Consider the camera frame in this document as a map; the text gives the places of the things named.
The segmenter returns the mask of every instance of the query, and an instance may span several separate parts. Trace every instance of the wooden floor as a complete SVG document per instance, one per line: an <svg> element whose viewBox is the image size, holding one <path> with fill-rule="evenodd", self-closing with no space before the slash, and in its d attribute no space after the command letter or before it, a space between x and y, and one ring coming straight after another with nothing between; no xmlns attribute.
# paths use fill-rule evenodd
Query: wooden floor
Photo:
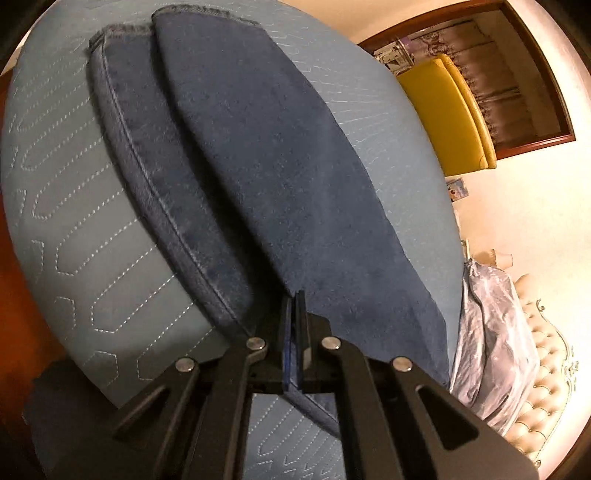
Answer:
<svg viewBox="0 0 591 480"><path fill-rule="evenodd" d="M0 77L0 131L9 74ZM31 381L63 355L27 289L0 207L0 420L23 446L30 446L21 413Z"/></svg>

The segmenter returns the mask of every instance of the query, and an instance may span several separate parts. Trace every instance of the metal screw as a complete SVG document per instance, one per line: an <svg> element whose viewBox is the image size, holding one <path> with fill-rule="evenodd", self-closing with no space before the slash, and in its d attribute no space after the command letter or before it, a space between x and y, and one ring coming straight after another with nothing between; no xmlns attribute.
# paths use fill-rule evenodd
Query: metal screw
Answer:
<svg viewBox="0 0 591 480"><path fill-rule="evenodd" d="M321 343L327 350L338 350L340 348L340 340L337 337L324 337Z"/></svg>
<svg viewBox="0 0 591 480"><path fill-rule="evenodd" d="M179 358L176 364L174 364L174 366L177 368L179 372L185 374L187 372L190 372L193 368L195 368L195 360L189 358L188 356L184 356L182 358Z"/></svg>
<svg viewBox="0 0 591 480"><path fill-rule="evenodd" d="M392 360L392 366L399 372L410 372L413 363L405 356L398 356Z"/></svg>
<svg viewBox="0 0 591 480"><path fill-rule="evenodd" d="M256 352L257 350L263 350L267 343L260 337L250 337L246 341L246 346L249 350Z"/></svg>

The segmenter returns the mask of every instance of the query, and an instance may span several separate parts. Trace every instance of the yellow cushion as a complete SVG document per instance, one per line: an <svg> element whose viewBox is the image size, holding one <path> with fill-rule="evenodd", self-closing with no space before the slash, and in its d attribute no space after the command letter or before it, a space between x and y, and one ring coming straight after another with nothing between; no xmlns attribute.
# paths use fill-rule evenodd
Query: yellow cushion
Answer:
<svg viewBox="0 0 591 480"><path fill-rule="evenodd" d="M484 118L466 81L447 55L399 75L445 176L496 167Z"/></svg>

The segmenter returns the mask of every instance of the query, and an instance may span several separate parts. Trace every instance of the curtain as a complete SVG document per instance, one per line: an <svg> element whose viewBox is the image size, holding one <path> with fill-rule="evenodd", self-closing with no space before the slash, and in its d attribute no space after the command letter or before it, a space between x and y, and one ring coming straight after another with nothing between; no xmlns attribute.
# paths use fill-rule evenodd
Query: curtain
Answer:
<svg viewBox="0 0 591 480"><path fill-rule="evenodd" d="M447 54L460 70L486 121L495 145L535 141L525 99L496 43L474 20L429 32L405 42L415 62Z"/></svg>

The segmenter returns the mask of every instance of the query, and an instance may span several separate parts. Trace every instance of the quilted mattress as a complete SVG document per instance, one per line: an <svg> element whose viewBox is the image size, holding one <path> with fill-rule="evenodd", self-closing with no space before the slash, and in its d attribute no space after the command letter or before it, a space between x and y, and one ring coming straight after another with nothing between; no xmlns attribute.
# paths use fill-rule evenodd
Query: quilted mattress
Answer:
<svg viewBox="0 0 591 480"><path fill-rule="evenodd" d="M166 4L54 4L24 46L2 132L5 210L29 288L70 356L116 405L175 358L204 361L226 348L138 219L109 158L86 77L88 40L97 30L148 21ZM462 249L439 163L394 76L275 0L206 5L260 22L326 101L446 319L452 361ZM340 442L281 398L254 399L250 432L246 479L344 477Z"/></svg>

